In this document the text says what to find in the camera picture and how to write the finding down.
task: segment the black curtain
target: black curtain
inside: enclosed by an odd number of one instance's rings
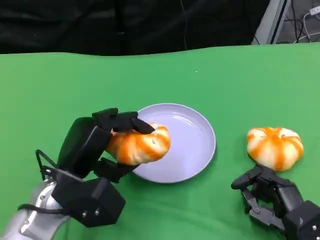
[[[249,45],[269,1],[1,0],[0,53],[118,56]]]

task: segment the orange and white bun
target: orange and white bun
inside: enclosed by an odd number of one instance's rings
[[[292,130],[262,127],[248,132],[247,151],[258,164],[276,171],[285,171],[302,156],[304,146],[299,135]]]
[[[168,129],[157,123],[149,123],[155,131],[151,134],[141,134],[135,130],[130,132],[112,132],[113,137],[106,151],[118,163],[138,165],[161,159],[170,148]]]

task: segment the green table surface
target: green table surface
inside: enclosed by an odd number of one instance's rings
[[[304,155],[280,175],[320,205],[319,53],[320,45],[297,44],[127,57],[0,55],[1,232],[41,181],[35,149],[56,160],[77,117],[109,107],[137,111],[178,103],[202,113],[214,128],[217,151],[209,166],[176,184],[126,176],[116,186],[126,199],[116,225],[85,228],[71,220],[54,239],[282,239],[251,223],[230,184],[254,166],[248,130],[282,126],[300,134]]]

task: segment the black cable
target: black cable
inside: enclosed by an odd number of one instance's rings
[[[295,40],[296,40],[296,43],[299,43],[299,38],[300,37],[298,37],[298,33],[297,33],[297,18],[296,18],[296,11],[295,11],[295,7],[294,7],[294,0],[291,0],[291,9],[292,9],[293,19],[294,19]]]
[[[187,12],[185,10],[183,0],[180,0],[180,5],[181,5],[181,9],[182,9],[183,16],[184,16],[184,31],[183,31],[184,50],[187,51],[188,47],[187,47],[186,35],[187,35],[187,30],[188,30],[188,16],[187,16]]]
[[[257,39],[256,37],[256,33],[253,31],[252,27],[251,27],[251,20],[250,20],[250,17],[247,13],[247,6],[246,6],[246,0],[242,0],[242,6],[243,6],[243,14],[245,16],[245,19],[246,19],[246,22],[247,22],[247,25],[248,25],[248,28],[249,28],[249,31],[251,32],[251,34],[253,35],[254,39],[256,40],[256,42],[258,43],[258,45],[260,45],[260,42],[259,40]]]
[[[285,22],[290,22],[294,26],[294,24],[292,23],[293,21],[295,21],[294,19],[287,18],[284,21]],[[304,32],[304,23],[302,22],[302,20],[299,19],[299,20],[296,20],[296,21],[298,21],[301,24],[301,28],[300,28],[300,32],[299,32],[299,36],[298,36],[298,39],[300,39],[302,34],[304,34],[304,35],[307,35],[307,34]]]
[[[313,40],[312,42],[315,43],[318,39],[320,39],[320,36],[318,36],[315,40]]]
[[[36,212],[38,212],[40,214],[62,214],[62,215],[68,215],[67,211],[62,209],[62,208],[61,209],[46,209],[46,208],[41,208],[41,207],[34,206],[32,204],[28,204],[28,203],[21,204],[18,207],[18,211],[21,210],[21,209],[27,209],[27,210],[36,211]]]
[[[35,156],[38,161],[40,171],[42,170],[42,167],[43,167],[40,156],[43,157],[53,167],[55,167],[55,168],[57,167],[57,164],[50,157],[48,157],[43,151],[41,151],[39,149],[35,150]],[[41,177],[42,177],[42,180],[45,180],[45,174],[43,172],[41,172]]]
[[[256,42],[258,43],[258,45],[260,45],[260,42],[259,42],[258,38],[256,37],[256,35],[254,35],[254,38],[255,38]]]

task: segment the plate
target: plate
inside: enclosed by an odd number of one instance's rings
[[[216,149],[216,136],[208,120],[196,110],[175,103],[147,106],[139,118],[165,125],[171,145],[160,160],[141,164],[133,172],[156,183],[177,183],[200,173],[211,161]]]

